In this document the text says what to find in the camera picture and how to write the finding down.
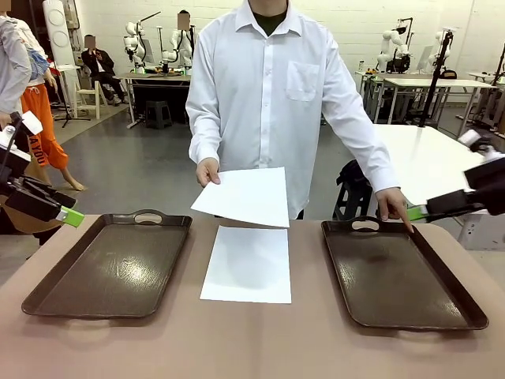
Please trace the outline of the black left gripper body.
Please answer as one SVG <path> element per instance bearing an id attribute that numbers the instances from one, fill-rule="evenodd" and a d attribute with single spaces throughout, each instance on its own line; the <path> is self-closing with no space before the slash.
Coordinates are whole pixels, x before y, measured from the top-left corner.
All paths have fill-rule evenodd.
<path id="1" fill-rule="evenodd" d="M 1 195 L 6 198 L 10 198 L 12 195 L 16 194 L 19 190 L 19 181 L 17 178 L 12 176 L 1 177 L 0 191 Z"/>

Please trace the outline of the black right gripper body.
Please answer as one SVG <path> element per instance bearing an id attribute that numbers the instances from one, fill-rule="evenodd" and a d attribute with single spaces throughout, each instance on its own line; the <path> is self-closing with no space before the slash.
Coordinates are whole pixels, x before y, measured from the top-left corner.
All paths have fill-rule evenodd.
<path id="1" fill-rule="evenodd" d="M 489 160 L 464 172 L 472 204 L 482 205 L 491 216 L 504 214 L 504 158 Z"/>

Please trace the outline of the person's left hand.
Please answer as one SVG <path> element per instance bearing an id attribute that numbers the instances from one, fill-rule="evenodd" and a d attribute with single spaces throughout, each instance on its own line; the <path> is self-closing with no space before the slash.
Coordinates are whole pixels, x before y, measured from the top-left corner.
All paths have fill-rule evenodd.
<path id="1" fill-rule="evenodd" d="M 382 189 L 376 192 L 382 221 L 401 220 L 409 233 L 413 227 L 407 214 L 406 199 L 399 188 Z"/>

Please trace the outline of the person's right hand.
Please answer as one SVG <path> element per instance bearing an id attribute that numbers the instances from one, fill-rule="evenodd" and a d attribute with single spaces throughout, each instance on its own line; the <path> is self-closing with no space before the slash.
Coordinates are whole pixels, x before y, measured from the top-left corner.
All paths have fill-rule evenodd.
<path id="1" fill-rule="evenodd" d="M 219 185 L 219 162 L 214 158 L 202 159 L 196 167 L 196 179 L 203 188 L 209 183 Z"/>

